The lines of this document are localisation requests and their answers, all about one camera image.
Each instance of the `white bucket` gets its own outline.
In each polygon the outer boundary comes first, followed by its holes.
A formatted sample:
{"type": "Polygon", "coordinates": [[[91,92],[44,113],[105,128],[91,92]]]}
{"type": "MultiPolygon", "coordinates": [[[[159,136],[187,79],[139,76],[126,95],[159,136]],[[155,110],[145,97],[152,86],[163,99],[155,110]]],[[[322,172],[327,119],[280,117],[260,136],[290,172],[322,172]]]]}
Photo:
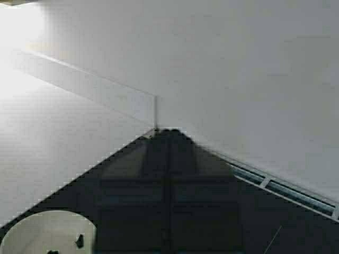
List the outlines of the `white bucket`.
{"type": "Polygon", "coordinates": [[[13,226],[0,245],[0,254],[92,254],[96,228],[85,217],[68,211],[46,211],[13,226]],[[83,235],[84,246],[76,241],[83,235]]]}

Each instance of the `air vent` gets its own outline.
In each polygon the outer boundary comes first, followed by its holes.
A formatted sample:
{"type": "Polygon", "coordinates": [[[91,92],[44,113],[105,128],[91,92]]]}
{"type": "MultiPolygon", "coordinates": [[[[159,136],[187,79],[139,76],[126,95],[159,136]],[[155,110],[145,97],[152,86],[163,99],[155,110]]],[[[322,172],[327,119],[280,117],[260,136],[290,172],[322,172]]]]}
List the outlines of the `air vent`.
{"type": "Polygon", "coordinates": [[[235,176],[246,179],[246,180],[250,181],[251,183],[260,185],[261,182],[265,179],[265,177],[262,176],[262,175],[251,172],[251,171],[244,169],[244,168],[241,168],[241,167],[237,167],[237,166],[232,165],[232,164],[230,164],[230,165],[232,166],[233,173],[234,173],[235,176]]]}
{"type": "Polygon", "coordinates": [[[280,184],[275,181],[270,181],[267,185],[266,188],[280,194],[284,197],[287,197],[293,201],[296,201],[300,204],[303,204],[305,206],[308,206],[309,208],[312,208],[316,211],[319,211],[321,213],[324,213],[326,215],[331,216],[332,213],[335,210],[335,206],[325,203],[321,200],[318,200],[314,197],[311,197],[307,194],[304,194],[302,192],[299,192],[295,189],[292,189],[291,187],[288,187],[286,185],[280,184]]]}

